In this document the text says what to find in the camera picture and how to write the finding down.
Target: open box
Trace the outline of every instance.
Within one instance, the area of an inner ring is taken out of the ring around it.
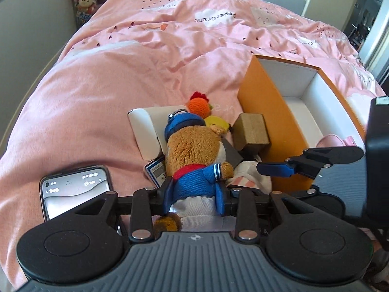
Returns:
[[[325,135],[352,136],[364,149],[364,129],[336,86],[318,67],[282,58],[254,55],[238,93],[245,113],[264,116],[271,146],[264,162],[282,162],[315,147]],[[301,175],[273,177],[273,190],[306,190]]]

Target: black circular joint cover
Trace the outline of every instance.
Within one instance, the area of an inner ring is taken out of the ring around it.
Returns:
[[[123,255],[123,240],[96,216],[58,216],[25,233],[16,256],[25,274],[55,284],[86,282],[110,271]]]
[[[331,285],[360,279],[373,247],[357,227],[312,208],[310,213],[285,214],[283,222],[270,233],[266,251],[288,276]]]

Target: pink blanket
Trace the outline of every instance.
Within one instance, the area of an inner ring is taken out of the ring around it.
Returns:
[[[15,250],[43,222],[39,181],[63,168],[104,164],[114,189],[150,185],[126,113],[207,94],[233,123],[253,53],[321,67],[363,124],[384,95],[346,36],[259,0],[108,0],[69,41],[23,108],[0,160],[0,264],[25,282]]]

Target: smartphone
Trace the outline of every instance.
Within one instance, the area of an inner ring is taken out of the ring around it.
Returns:
[[[109,171],[105,166],[89,166],[56,173],[40,181],[40,200],[44,220],[50,220],[72,208],[112,190]]]

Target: bed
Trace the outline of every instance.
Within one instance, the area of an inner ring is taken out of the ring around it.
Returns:
[[[318,66],[362,125],[384,92],[339,30],[260,0],[108,0],[71,38],[16,122],[0,160],[0,264],[26,278],[15,249],[43,222],[40,179],[63,168],[108,166],[120,195],[148,186],[127,112],[185,104],[206,93],[233,123],[252,54]]]

